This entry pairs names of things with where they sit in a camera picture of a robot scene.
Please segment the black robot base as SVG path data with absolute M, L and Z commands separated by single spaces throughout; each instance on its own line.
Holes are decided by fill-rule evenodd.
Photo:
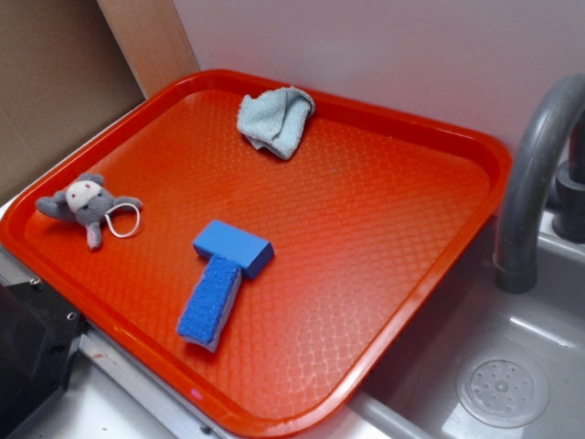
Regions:
M 1 287 L 1 436 L 13 438 L 68 389 L 84 325 L 50 285 Z

